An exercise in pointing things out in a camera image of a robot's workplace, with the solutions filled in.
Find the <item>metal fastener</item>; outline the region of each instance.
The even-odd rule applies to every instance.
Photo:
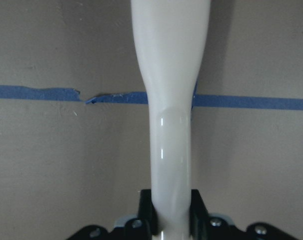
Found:
[[[94,231],[90,232],[89,237],[92,239],[98,237],[99,235],[101,235],[101,230],[96,228]]]
[[[140,228],[143,225],[142,221],[139,219],[136,219],[132,222],[131,226],[133,229]]]
[[[222,225],[222,220],[218,217],[214,217],[210,220],[210,224],[213,227],[220,227]]]
[[[255,232],[259,235],[266,235],[267,229],[262,225],[255,226]]]

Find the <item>black bracket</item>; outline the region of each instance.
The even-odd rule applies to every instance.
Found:
[[[233,223],[220,216],[208,213],[198,190],[191,190],[190,234],[194,240],[297,240],[280,229],[257,222],[239,230]],[[152,203],[150,189],[140,192],[136,218],[128,220],[124,226],[115,227],[111,232],[98,225],[89,225],[67,240],[152,240],[158,235],[157,214]]]

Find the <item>white tube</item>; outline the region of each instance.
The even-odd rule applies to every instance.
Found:
[[[191,105],[210,0],[131,0],[149,104],[151,194],[163,240],[189,239]]]

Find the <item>blue painter's tape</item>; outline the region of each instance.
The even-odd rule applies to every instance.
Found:
[[[148,100],[146,92],[136,91],[123,94],[97,96],[86,101],[86,103],[147,104]],[[195,94],[193,96],[192,106],[213,108],[278,109],[303,111],[303,99]]]
[[[193,99],[193,105],[194,107],[303,110],[303,99],[252,96],[196,95]]]
[[[83,102],[80,93],[73,88],[35,89],[25,86],[0,85],[0,99],[26,99],[48,101]],[[86,101],[92,103],[115,104],[148,104],[146,92],[136,91],[120,94],[96,96]],[[243,109],[279,109],[303,111],[303,99],[251,97],[251,96],[221,96],[195,94],[193,107],[243,108]]]
[[[146,92],[134,91],[129,93],[96,96],[86,101],[86,104],[90,103],[148,104],[148,101]]]
[[[36,89],[11,85],[0,85],[0,99],[82,102],[80,100],[80,93],[72,88]]]

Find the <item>wall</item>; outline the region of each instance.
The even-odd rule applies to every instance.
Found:
[[[144,91],[124,0],[0,1],[0,85]],[[303,99],[303,0],[215,0],[198,94]],[[195,107],[192,185],[303,240],[303,111]],[[0,240],[111,229],[150,187],[148,107],[0,99]]]

